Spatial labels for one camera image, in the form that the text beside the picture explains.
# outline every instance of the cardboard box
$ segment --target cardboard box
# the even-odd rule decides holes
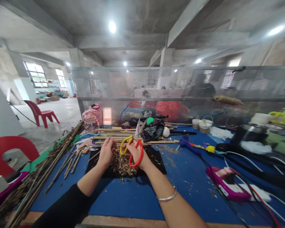
[[[58,101],[59,99],[60,99],[60,97],[58,97],[58,96],[51,96],[52,101]]]

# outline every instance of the yellow scissor handle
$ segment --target yellow scissor handle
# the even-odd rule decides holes
[[[131,144],[131,142],[132,142],[132,140],[133,140],[133,136],[129,136],[128,138],[125,138],[125,139],[121,142],[121,144],[120,144],[120,149],[119,149],[119,153],[120,153],[121,155],[124,155],[124,154],[126,153],[126,151],[127,151],[127,148],[125,148],[124,151],[122,152],[121,147],[123,146],[123,144],[125,143],[125,141],[127,141],[128,139],[129,139],[128,144]]]

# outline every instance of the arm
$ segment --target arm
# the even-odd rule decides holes
[[[107,138],[105,140],[101,147],[97,165],[50,206],[34,223],[33,228],[75,227],[87,209],[89,197],[99,179],[112,161],[113,144],[116,142],[112,139]]]
[[[133,155],[134,162],[137,162],[140,156],[140,150],[136,149],[133,144],[127,145],[127,147]],[[175,189],[172,184],[161,173],[161,171],[153,165],[146,152],[144,152],[140,168],[145,171],[149,177],[151,185],[158,198],[168,198],[175,193]],[[206,223],[179,193],[169,201],[159,201],[159,205],[161,206],[169,228],[207,228]]]

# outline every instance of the small bucket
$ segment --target small bucket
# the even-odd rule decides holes
[[[196,119],[192,120],[192,127],[194,129],[199,129],[200,127],[200,122],[202,122],[202,120],[200,120],[199,116],[196,117]]]
[[[199,123],[199,131],[202,134],[209,134],[210,133],[210,129],[211,129],[212,124],[213,124],[213,117],[209,116],[209,117],[212,118],[212,121],[211,120],[206,120],[205,117]]]

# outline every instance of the concrete floor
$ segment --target concrete floor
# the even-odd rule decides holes
[[[15,106],[19,111],[26,115],[29,119],[35,122],[33,113],[27,105]],[[13,112],[18,116],[20,124],[25,130],[25,133],[20,135],[33,142],[39,154],[44,153],[50,148],[53,143],[62,136],[64,130],[71,130],[81,120],[77,98],[60,99],[59,101],[49,101],[39,104],[41,111],[52,110],[60,123],[57,123],[53,118],[53,122],[47,120],[48,128],[44,128],[41,117],[39,117],[40,127],[30,122],[20,112],[11,106]],[[17,164],[13,167],[15,170],[24,165],[28,158],[18,149],[10,150],[5,153],[12,160],[18,158]]]

